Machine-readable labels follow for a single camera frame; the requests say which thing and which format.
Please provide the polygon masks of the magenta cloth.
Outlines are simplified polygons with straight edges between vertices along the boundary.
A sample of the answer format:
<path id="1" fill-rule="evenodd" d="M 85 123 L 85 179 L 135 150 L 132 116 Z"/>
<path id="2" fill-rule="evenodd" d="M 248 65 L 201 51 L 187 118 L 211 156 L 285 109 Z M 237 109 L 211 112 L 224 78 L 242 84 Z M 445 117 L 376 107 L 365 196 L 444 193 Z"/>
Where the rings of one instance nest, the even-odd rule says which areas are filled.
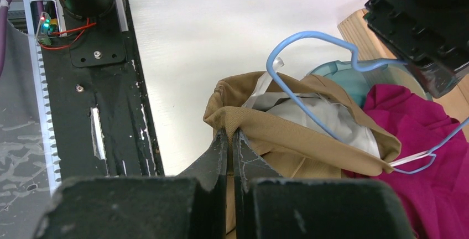
<path id="1" fill-rule="evenodd" d="M 430 151 L 378 179 L 392 187 L 417 238 L 468 237 L 468 142 L 443 107 L 398 85 L 375 85 L 364 112 L 397 137 L 399 158 Z"/>

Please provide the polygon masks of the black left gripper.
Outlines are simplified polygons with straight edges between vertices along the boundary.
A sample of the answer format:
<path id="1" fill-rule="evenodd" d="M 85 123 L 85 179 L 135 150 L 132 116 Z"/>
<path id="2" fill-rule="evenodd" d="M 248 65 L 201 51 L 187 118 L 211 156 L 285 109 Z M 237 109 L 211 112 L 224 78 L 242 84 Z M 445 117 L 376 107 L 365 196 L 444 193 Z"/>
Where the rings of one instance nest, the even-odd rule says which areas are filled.
<path id="1" fill-rule="evenodd" d="M 468 74 L 468 0 L 369 0 L 369 29 L 435 98 Z"/>

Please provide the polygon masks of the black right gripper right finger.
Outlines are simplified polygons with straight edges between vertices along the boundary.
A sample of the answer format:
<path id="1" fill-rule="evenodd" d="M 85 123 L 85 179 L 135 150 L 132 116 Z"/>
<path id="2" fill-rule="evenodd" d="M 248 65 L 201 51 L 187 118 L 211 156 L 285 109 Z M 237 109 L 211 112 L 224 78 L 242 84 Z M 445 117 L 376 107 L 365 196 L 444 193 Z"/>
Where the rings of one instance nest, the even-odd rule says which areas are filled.
<path id="1" fill-rule="evenodd" d="M 395 192 L 369 179 L 288 179 L 233 135 L 238 238 L 413 238 Z"/>

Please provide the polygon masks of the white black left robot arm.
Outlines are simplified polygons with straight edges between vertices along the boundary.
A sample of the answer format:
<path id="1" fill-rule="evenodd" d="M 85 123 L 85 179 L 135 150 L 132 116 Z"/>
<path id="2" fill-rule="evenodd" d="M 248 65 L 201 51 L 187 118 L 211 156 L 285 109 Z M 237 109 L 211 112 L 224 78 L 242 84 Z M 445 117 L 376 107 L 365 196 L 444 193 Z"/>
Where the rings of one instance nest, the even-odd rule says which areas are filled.
<path id="1" fill-rule="evenodd" d="M 76 18 L 107 13 L 115 0 L 60 0 Z M 369 0 L 368 28 L 439 98 L 468 74 L 468 0 Z"/>

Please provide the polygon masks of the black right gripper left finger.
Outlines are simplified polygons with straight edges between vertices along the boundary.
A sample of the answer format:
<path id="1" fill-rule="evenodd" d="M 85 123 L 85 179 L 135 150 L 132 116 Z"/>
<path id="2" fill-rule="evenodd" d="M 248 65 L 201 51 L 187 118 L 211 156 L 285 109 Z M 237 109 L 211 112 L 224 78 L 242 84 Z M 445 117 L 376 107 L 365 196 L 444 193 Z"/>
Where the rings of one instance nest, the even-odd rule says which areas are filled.
<path id="1" fill-rule="evenodd" d="M 228 137 L 177 176 L 73 178 L 55 192 L 34 238 L 225 238 Z"/>

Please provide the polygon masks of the light blue wire hanger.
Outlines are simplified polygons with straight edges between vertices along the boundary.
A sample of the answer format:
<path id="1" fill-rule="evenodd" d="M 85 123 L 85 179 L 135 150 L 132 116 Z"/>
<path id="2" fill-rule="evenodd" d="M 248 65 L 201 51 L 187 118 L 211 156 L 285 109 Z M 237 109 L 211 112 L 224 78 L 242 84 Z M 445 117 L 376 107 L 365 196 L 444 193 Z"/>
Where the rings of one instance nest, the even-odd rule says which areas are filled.
<path id="1" fill-rule="evenodd" d="M 302 109 L 305 112 L 305 114 L 313 122 L 315 122 L 318 125 L 318 127 L 320 127 L 321 132 L 325 132 L 328 136 L 330 136 L 330 138 L 333 138 L 337 142 L 344 143 L 345 141 L 342 138 L 336 135 L 330 128 L 327 127 L 327 125 L 325 125 L 318 118 L 316 114 L 314 114 L 305 106 L 303 101 L 297 97 L 296 93 L 290 89 L 291 84 L 286 83 L 286 77 L 279 76 L 277 73 L 277 69 L 275 69 L 274 67 L 274 64 L 279 60 L 278 55 L 283 49 L 285 49 L 288 45 L 292 44 L 295 41 L 306 39 L 306 38 L 319 39 L 319 40 L 326 41 L 331 44 L 334 44 L 334 45 L 337 45 L 337 46 L 340 46 L 342 48 L 349 50 L 351 52 L 351 61 L 350 61 L 351 65 L 355 70 L 360 71 L 360 72 L 371 71 L 383 65 L 403 65 L 404 67 L 406 67 L 407 63 L 404 61 L 396 60 L 396 59 L 386 59 L 386 58 L 359 61 L 358 59 L 359 51 L 356 45 L 352 43 L 348 43 L 346 41 L 343 41 L 331 35 L 328 35 L 322 32 L 317 32 L 317 31 L 304 31 L 304 32 L 295 33 L 287 37 L 286 39 L 284 39 L 273 49 L 271 54 L 268 56 L 267 65 L 266 65 L 267 73 L 270 75 L 272 80 L 283 90 L 283 92 L 285 92 L 298 105 L 300 109 Z M 354 110 L 358 109 L 358 105 L 352 102 L 352 99 L 349 97 L 346 91 L 343 88 L 339 87 L 337 83 L 333 82 L 330 79 L 327 79 L 322 76 L 317 76 L 317 75 L 308 75 L 305 79 L 308 81 L 314 81 L 311 83 L 311 87 L 315 90 L 314 93 L 325 95 L 329 97 L 330 99 L 332 99 L 333 101 L 337 101 L 337 102 L 339 101 L 339 99 L 344 98 L 345 101 L 342 104 L 347 108 L 347 110 L 350 112 L 350 114 L 356 120 L 356 122 L 360 124 L 361 126 L 371 128 L 370 124 L 364 123 L 365 121 L 369 121 L 370 118 L 367 117 L 365 119 L 360 119 L 354 113 Z M 462 128 L 467 124 L 468 124 L 468 119 L 464 120 L 441 143 L 437 144 L 436 146 L 424 152 L 413 154 L 411 156 L 405 157 L 395 162 L 386 162 L 378 158 L 377 160 L 380 163 L 382 163 L 381 171 L 386 171 L 386 172 L 396 171 L 396 172 L 403 173 L 403 174 L 414 174 L 414 173 L 420 172 L 428 168 L 430 165 L 432 165 L 433 161 L 436 158 L 435 151 L 439 149 L 440 147 L 442 147 L 443 144 L 445 144 L 449 139 L 451 139 L 458 131 L 462 130 Z M 394 168 L 395 165 L 402 165 L 402 164 L 409 163 L 411 161 L 418 160 L 424 157 L 432 157 L 432 160 L 427 165 L 419 169 L 408 172 L 408 171 L 403 171 L 403 170 Z"/>

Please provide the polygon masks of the brown skirt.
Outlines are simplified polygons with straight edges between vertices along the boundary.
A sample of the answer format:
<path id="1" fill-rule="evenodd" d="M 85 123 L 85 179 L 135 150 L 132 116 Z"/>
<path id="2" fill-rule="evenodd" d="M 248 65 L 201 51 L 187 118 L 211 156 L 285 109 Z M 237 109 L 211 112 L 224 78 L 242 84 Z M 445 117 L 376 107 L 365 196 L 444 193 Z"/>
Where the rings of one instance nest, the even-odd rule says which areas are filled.
<path id="1" fill-rule="evenodd" d="M 220 80 L 209 98 L 204 121 L 214 130 L 225 129 L 232 139 L 241 129 L 250 141 L 252 149 L 261 155 L 278 173 L 287 178 L 341 178 L 348 170 L 366 176 L 378 176 L 383 172 L 377 159 L 391 162 L 401 151 L 400 141 L 375 123 L 358 106 L 354 113 L 360 118 L 370 118 L 372 136 L 378 147 L 377 157 L 362 147 L 352 147 L 337 142 L 325 133 L 317 132 L 286 118 L 245 106 L 252 94 L 260 71 L 230 76 Z M 314 93 L 305 78 L 297 80 L 287 75 L 286 83 L 298 93 Z"/>

